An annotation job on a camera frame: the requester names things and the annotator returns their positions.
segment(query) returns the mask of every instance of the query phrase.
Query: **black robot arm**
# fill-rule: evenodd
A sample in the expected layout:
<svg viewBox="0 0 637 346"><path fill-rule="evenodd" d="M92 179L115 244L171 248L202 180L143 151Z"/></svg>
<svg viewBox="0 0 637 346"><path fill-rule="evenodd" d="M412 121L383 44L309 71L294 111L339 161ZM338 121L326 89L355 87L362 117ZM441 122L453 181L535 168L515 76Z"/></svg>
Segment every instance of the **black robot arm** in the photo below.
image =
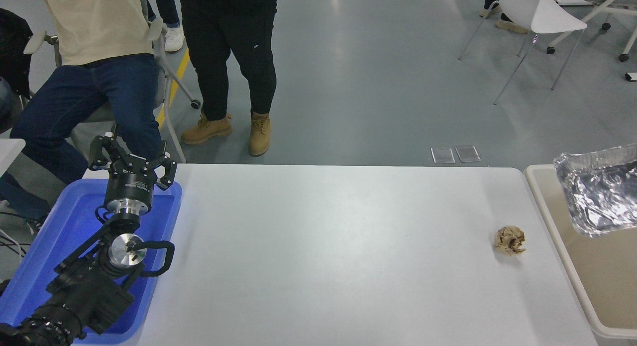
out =
<svg viewBox="0 0 637 346"><path fill-rule="evenodd" d="M89 169L109 171L102 208L112 216L57 267L58 276L46 286L52 296L18 326L0 324L0 346L68 346L86 337L85 327L105 332L134 300L129 289L139 277L166 272L175 246L169 241L143 241L134 234L141 215L152 207L153 185L173 184L177 163L166 153L155 160L129 154L116 141L116 125L91 143ZM164 167L157 178L155 169ZM144 270L148 249L166 249L164 264Z"/></svg>

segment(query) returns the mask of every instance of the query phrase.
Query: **white sneaker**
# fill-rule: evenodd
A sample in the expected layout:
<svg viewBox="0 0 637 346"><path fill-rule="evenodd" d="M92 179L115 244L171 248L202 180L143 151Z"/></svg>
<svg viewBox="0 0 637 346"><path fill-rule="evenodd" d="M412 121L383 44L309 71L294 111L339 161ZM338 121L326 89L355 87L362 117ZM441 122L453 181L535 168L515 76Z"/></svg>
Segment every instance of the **white sneaker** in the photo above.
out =
<svg viewBox="0 0 637 346"><path fill-rule="evenodd" d="M181 26L168 28L166 31L166 52L179 51L184 46L184 28Z"/></svg>

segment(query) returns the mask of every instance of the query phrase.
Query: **shoe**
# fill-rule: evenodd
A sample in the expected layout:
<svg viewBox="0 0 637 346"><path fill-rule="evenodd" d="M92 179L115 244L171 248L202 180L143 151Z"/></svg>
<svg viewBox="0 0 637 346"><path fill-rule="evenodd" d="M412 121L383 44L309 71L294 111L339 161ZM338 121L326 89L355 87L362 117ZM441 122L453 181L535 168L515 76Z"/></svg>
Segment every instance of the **shoe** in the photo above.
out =
<svg viewBox="0 0 637 346"><path fill-rule="evenodd" d="M188 128L182 133L182 141L185 144L200 144L211 137L229 135L232 133L230 118L232 118L232 116L227 114L223 119L219 119L218 121L209 121L202 112L201 119L197 122L197 125Z"/></svg>
<svg viewBox="0 0 637 346"><path fill-rule="evenodd" d="M489 15L487 15L487 18L492 17L495 14L500 14L502 12L502 8L500 7L500 5L496 5L494 8L491 9L491 12L489 12ZM487 14L487 9L483 8L482 12L480 13L480 17L484 17L484 15Z"/></svg>
<svg viewBox="0 0 637 346"><path fill-rule="evenodd" d="M184 28L181 26L168 28L166 31L166 52L177 52L184 46Z"/></svg>
<svg viewBox="0 0 637 346"><path fill-rule="evenodd" d="M4 294L4 291L6 290L6 287L9 286L9 282L11 281L11 279L7 279L7 280L3 280L2 282L0 282L0 296L2 296L2 294Z"/></svg>
<svg viewBox="0 0 637 346"><path fill-rule="evenodd" d="M515 33L528 33L529 31L519 25L514 24L511 21L498 20L496 21L496 27L501 28L502 30L509 30Z"/></svg>
<svg viewBox="0 0 637 346"><path fill-rule="evenodd" d="M250 155L257 157L266 153L270 147L270 116L252 113L252 129L250 130Z"/></svg>

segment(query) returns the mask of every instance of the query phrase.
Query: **tan boot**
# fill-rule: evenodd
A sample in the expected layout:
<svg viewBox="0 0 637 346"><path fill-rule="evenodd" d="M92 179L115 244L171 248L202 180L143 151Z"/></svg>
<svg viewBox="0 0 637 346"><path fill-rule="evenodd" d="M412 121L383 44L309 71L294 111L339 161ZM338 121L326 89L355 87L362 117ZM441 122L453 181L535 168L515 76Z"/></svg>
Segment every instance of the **tan boot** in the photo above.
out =
<svg viewBox="0 0 637 346"><path fill-rule="evenodd" d="M252 130L250 131L250 155L257 157L266 153L270 147L270 116L252 113Z"/></svg>
<svg viewBox="0 0 637 346"><path fill-rule="evenodd" d="M501 28L502 30L509 30L509 31L513 31L514 33L528 33L529 31L517 24L514 24L514 22L511 21L506 21L506 20L502 20L499 19L498 21L496 21L496 27L497 28Z"/></svg>
<svg viewBox="0 0 637 346"><path fill-rule="evenodd" d="M232 116L227 114L223 119L219 119L218 121L209 121L202 112L201 119L197 122L197 125L188 128L182 133L182 141L185 144L200 144L210 137L229 135L232 133L232 125L228 120L230 118L232 118Z"/></svg>

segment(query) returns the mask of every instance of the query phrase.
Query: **aluminum foil tray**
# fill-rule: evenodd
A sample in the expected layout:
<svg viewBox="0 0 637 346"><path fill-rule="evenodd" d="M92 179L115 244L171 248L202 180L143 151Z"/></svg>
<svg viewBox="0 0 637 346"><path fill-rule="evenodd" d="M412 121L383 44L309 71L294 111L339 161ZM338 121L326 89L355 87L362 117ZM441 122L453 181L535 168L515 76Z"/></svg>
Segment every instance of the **aluminum foil tray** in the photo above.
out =
<svg viewBox="0 0 637 346"><path fill-rule="evenodd" d="M553 161L575 229L589 237L637 228L637 144Z"/></svg>

